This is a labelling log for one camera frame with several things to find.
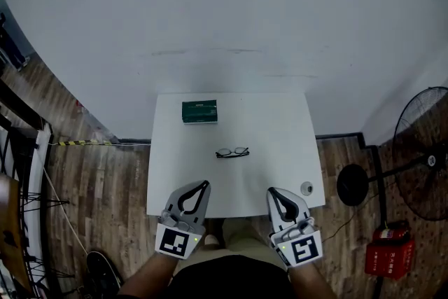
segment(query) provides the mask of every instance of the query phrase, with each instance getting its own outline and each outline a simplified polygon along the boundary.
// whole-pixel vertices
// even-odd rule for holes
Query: red container
[[[399,279],[411,270],[415,241],[401,243],[370,243],[365,254],[365,269],[368,274]]]

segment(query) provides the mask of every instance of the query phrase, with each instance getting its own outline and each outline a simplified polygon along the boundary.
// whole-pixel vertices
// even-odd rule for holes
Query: wooden panel
[[[0,174],[0,253],[1,260],[14,278],[33,293],[23,261],[19,217],[19,182]]]

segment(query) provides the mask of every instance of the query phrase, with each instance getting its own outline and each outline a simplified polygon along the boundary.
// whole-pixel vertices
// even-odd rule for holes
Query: black fan base
[[[337,177],[337,194],[347,206],[357,206],[367,196],[369,178],[359,165],[347,165]]]

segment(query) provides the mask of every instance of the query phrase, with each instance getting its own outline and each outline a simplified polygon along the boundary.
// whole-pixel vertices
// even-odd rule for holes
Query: fan guard
[[[393,136],[396,183],[407,206],[428,221],[448,218],[448,88],[414,96]]]

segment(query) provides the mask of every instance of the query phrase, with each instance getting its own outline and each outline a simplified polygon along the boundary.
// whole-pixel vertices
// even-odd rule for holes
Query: green box
[[[182,102],[182,121],[186,125],[218,123],[216,100]]]

